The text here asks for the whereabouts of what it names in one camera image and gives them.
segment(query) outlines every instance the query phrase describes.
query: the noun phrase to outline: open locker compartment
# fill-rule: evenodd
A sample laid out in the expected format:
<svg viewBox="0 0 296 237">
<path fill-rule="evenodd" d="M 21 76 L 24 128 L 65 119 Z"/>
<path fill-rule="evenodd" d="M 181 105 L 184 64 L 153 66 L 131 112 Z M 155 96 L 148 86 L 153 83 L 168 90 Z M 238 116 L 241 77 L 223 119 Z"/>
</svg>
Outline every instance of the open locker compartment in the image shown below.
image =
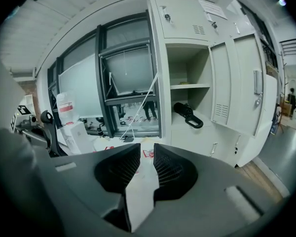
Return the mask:
<svg viewBox="0 0 296 237">
<path fill-rule="evenodd" d="M 175 113 L 175 103 L 189 104 L 194 115 L 211 126 L 213 102 L 212 65 L 207 46 L 166 44 L 171 87 L 172 130 L 193 129 L 184 117 Z"/>
</svg>

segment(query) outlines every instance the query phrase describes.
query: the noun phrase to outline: white cable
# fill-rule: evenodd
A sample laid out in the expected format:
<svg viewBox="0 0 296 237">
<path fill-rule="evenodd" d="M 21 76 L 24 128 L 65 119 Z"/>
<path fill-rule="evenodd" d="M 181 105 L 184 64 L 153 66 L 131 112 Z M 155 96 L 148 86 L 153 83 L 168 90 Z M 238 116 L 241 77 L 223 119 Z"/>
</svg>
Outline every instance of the white cable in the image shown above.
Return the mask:
<svg viewBox="0 0 296 237">
<path fill-rule="evenodd" d="M 154 83 L 157 81 L 157 78 L 158 78 L 158 72 L 157 72 L 157 74 L 155 75 L 155 77 L 154 77 L 154 79 L 153 79 L 153 81 L 152 81 L 152 83 L 151 83 L 151 86 L 150 86 L 150 88 L 149 88 L 149 90 L 148 90 L 148 93 L 146 94 L 146 97 L 145 97 L 144 100 L 142 101 L 142 104 L 140 105 L 138 111 L 136 112 L 136 114 L 135 114 L 133 120 L 130 122 L 130 124 L 128 125 L 126 131 L 125 131 L 125 132 L 123 133 L 123 135 L 119 138 L 119 140 L 125 135 L 125 133 L 126 133 L 126 132 L 128 131 L 128 129 L 129 129 L 129 127 L 131 127 L 131 125 L 132 125 L 132 123 L 134 122 L 135 118 L 137 117 L 137 115 L 138 115 L 139 112 L 141 111 L 141 108 L 142 108 L 142 106 L 143 106 L 145 100 L 147 99 L 147 97 L 148 97 L 150 91 L 152 90 L 152 87 L 153 87 Z"/>
</svg>

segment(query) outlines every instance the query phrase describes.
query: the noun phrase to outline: red label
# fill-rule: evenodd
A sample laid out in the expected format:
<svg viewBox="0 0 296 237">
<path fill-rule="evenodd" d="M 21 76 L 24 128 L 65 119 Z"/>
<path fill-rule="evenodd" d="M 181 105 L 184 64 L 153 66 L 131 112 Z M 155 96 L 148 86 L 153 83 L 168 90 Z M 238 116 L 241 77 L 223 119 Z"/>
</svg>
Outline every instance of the red label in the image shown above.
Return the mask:
<svg viewBox="0 0 296 237">
<path fill-rule="evenodd" d="M 72 105 L 69 105 L 69 106 L 60 108 L 59 111 L 62 113 L 62 112 L 70 111 L 72 109 L 73 109 L 73 106 Z"/>
</svg>

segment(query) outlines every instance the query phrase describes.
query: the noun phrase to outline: black handle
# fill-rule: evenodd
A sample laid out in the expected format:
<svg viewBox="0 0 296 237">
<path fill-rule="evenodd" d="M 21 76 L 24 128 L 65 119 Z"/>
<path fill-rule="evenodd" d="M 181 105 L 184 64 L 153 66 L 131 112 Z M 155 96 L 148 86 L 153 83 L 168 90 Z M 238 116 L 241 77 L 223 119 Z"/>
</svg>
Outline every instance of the black handle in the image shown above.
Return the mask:
<svg viewBox="0 0 296 237">
<path fill-rule="evenodd" d="M 194 116 L 194 115 L 190 115 L 190 116 L 188 116 L 188 117 L 185 119 L 185 122 L 186 122 L 187 124 L 189 124 L 190 126 L 192 126 L 192 127 L 194 127 L 194 128 L 197 128 L 197 129 L 201 128 L 201 127 L 204 125 L 203 121 L 200 120 L 198 117 L 196 117 L 196 116 Z"/>
</svg>

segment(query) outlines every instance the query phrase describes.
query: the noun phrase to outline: black handheld object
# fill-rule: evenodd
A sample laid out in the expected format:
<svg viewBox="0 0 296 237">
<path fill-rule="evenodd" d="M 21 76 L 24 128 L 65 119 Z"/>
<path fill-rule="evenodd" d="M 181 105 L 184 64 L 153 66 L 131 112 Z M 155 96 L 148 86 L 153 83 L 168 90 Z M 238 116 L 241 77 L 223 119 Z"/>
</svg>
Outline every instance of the black handheld object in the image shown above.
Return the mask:
<svg viewBox="0 0 296 237">
<path fill-rule="evenodd" d="M 194 128 L 201 128 L 203 121 L 193 115 L 193 110 L 188 104 L 176 103 L 173 107 L 174 111 L 185 118 L 185 122 Z"/>
</svg>

